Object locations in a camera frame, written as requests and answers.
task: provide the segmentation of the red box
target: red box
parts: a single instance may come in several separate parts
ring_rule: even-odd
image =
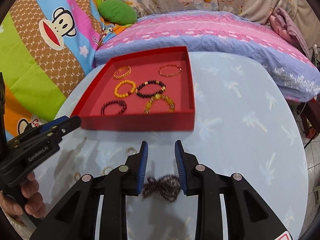
[[[160,76],[158,70],[166,64],[177,64],[182,69],[181,73],[174,77]],[[126,65],[131,67],[131,74],[124,79],[116,80],[113,73]],[[125,79],[134,81],[137,87],[148,80],[162,81],[166,85],[163,95],[175,102],[175,111],[169,112],[167,103],[164,100],[157,100],[150,113],[145,114],[144,107],[150,99],[140,98],[134,93],[123,99],[127,104],[124,114],[115,115],[121,107],[110,105],[105,109],[105,115],[101,116],[100,111],[103,104],[119,99],[115,97],[114,89],[119,82]],[[126,93],[131,88],[131,85],[124,84],[119,88],[119,94]],[[150,94],[159,89],[158,85],[150,84],[142,88],[140,92]],[[81,127],[89,130],[193,130],[195,101],[187,48],[153,49],[112,58],[89,85],[71,115],[78,115],[81,118]]]

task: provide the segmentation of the finger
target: finger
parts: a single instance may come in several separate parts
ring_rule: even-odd
[[[35,175],[35,173],[33,171],[31,173],[29,173],[28,176],[27,176],[27,179],[29,181],[34,181],[35,178],[36,178],[36,175]]]
[[[12,198],[9,198],[0,192],[0,204],[3,210],[9,215],[22,215],[22,208]]]
[[[39,192],[34,194],[28,199],[28,203],[25,205],[26,212],[29,215],[33,215],[38,212],[43,205],[43,198]]]
[[[42,204],[41,208],[36,213],[34,213],[33,216],[35,218],[41,218],[41,217],[44,217],[44,215],[45,215],[45,205]]]
[[[22,195],[25,198],[30,198],[31,196],[33,196],[38,191],[39,191],[39,183],[36,180],[28,181],[26,184],[24,184],[21,187]]]

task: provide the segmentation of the yellow beaded bracelet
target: yellow beaded bracelet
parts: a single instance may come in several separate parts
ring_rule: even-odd
[[[125,93],[125,94],[118,94],[118,89],[123,85],[123,84],[131,84],[132,85],[132,89],[128,92],[128,93]],[[132,93],[135,92],[136,90],[136,84],[135,82],[131,81],[131,80],[124,80],[124,81],[121,81],[115,88],[115,96],[117,98],[126,98],[128,97],[129,95],[131,95]]]
[[[146,104],[146,107],[144,108],[144,113],[148,114],[155,100],[160,99],[163,99],[167,102],[167,104],[169,105],[170,112],[173,112],[175,110],[175,103],[172,101],[172,99],[168,98],[166,95],[156,94],[154,97],[151,97],[150,101]]]

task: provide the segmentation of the green pillow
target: green pillow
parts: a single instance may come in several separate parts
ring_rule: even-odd
[[[119,25],[134,24],[138,19],[133,8],[120,0],[103,1],[98,11],[106,20]]]

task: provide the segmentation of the round table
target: round table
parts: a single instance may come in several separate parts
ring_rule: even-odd
[[[193,132],[116,132],[77,129],[61,150],[36,169],[49,211],[75,183],[76,173],[102,175],[125,163],[126,149],[148,142],[146,178],[178,174],[174,143],[217,174],[241,173],[298,239],[308,198],[305,152],[295,120],[281,92],[261,64],[218,52],[189,53],[196,102]],[[89,73],[57,117],[70,115],[101,70]],[[161,197],[127,197],[128,239],[191,240],[197,197],[182,193],[174,203]],[[224,239],[228,239],[222,208]]]

